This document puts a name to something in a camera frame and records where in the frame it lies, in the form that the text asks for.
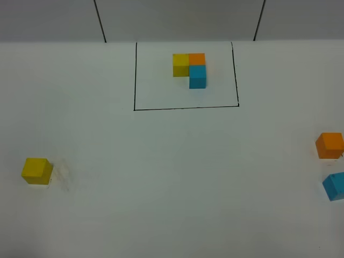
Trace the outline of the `orange template cube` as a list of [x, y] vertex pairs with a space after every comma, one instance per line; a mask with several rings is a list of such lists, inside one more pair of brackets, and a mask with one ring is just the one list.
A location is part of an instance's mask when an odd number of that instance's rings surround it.
[[204, 66], [206, 65], [206, 59], [204, 53], [190, 53], [189, 54], [190, 66]]

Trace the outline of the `blue template cube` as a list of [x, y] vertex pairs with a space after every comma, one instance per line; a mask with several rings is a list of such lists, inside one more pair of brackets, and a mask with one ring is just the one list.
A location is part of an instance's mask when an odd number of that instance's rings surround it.
[[206, 88], [206, 65], [189, 66], [189, 88]]

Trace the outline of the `yellow template cube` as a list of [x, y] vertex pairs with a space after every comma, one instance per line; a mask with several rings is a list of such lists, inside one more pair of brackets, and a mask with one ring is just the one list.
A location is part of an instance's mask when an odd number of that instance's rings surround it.
[[173, 54], [173, 77], [189, 76], [189, 54]]

